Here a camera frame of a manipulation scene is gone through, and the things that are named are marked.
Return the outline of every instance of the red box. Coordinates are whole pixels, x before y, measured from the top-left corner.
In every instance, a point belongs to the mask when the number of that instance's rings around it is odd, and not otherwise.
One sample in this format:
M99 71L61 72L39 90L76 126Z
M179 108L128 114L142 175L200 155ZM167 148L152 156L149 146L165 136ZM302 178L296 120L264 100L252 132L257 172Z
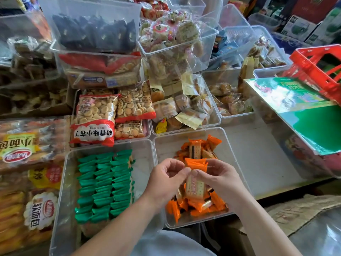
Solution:
M318 24L338 0L298 0L292 14Z

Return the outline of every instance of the red plastic crate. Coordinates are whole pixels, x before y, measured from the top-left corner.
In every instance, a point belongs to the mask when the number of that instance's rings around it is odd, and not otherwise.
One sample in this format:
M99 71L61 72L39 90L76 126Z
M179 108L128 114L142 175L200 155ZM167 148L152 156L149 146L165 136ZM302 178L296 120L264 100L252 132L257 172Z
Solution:
M327 72L323 72L316 65L326 54L334 55L341 61L341 45L297 48L290 56L294 64L282 76L299 78L341 106L341 84L338 83L341 71L334 78L330 77L330 74L341 69L341 64Z

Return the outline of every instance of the cardboard box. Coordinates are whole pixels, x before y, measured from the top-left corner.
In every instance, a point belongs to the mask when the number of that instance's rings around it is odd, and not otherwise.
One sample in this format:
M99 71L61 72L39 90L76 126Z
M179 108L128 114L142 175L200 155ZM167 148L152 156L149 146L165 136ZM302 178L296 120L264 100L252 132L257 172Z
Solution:
M11 90L25 90L32 88L36 85L46 85L48 88L56 86L60 89L67 88L66 100L63 103L59 103L55 106L43 107L33 109L26 113L12 113L11 99L6 96L6 93L11 92ZM28 117L52 117L52 116L66 116L72 114L72 108L75 98L75 89L72 89L65 78L57 78L56 80L47 80L35 84L23 84L23 85L11 85L3 87L0 89L0 119L2 118L28 118Z
M269 215L276 221L283 232L290 237L300 230L305 224L312 221L319 213L328 209L341 206L341 196L325 195L313 196L305 195L304 198L288 201L267 208ZM209 228L214 230L214 235L210 236L221 245L221 255L256 256L245 229L239 219L227 222L225 218L216 219L214 226ZM313 250L312 247L302 245L304 250Z
M315 47L325 46L332 43L340 33L341 8L335 7L305 42Z
M315 28L316 24L293 15L281 33L300 41L305 41Z
M292 14L315 24L322 21L338 0L298 0Z

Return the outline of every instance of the person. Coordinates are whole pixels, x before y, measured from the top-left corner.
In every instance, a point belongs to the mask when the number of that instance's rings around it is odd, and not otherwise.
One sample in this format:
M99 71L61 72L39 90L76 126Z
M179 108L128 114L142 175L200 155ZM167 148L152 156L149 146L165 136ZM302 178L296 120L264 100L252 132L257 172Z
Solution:
M72 256L215 255L196 241L174 231L160 230L154 236L141 238L154 215L174 197L190 174L211 186L236 213L257 256L301 256L245 188L236 169L218 159L207 159L207 162L205 173L185 168L184 163L176 159L165 159L153 168L141 197Z

